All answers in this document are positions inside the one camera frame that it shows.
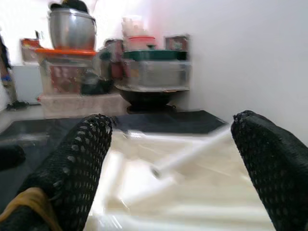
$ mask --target cloth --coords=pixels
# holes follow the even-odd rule
[[[11,82],[12,78],[10,77],[10,75],[5,75],[1,77],[2,81],[7,81],[7,82]]]
[[[28,206],[38,213],[48,224],[51,231],[62,231],[47,195],[40,188],[29,188],[18,194],[0,215],[0,223],[21,205]]]

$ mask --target black floor mat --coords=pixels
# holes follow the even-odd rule
[[[208,134],[226,123],[206,111],[135,114],[115,118],[116,128],[157,133]]]

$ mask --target clear plastic container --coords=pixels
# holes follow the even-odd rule
[[[37,39],[24,38],[20,40],[23,63],[37,63],[38,57],[35,52],[40,47]]]
[[[36,49],[43,84],[43,93],[80,94],[82,77],[92,69],[96,52],[77,50]]]
[[[80,117],[97,113],[121,116],[126,114],[129,105],[119,93],[96,96],[42,95],[39,100],[45,118]]]
[[[139,15],[131,15],[123,18],[122,33],[124,40],[132,36],[148,35],[148,31],[144,28],[142,17]]]
[[[119,84],[132,90],[189,90],[190,62],[125,61],[127,78]]]

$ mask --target black basin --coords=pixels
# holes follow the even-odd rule
[[[177,92],[139,92],[120,90],[120,94],[131,105],[146,108],[146,107],[161,107],[170,102],[173,95]]]

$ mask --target green lid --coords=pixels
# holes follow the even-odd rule
[[[179,59],[179,51],[171,50],[140,50],[123,52],[124,59],[133,59],[135,61],[145,60],[177,60]]]

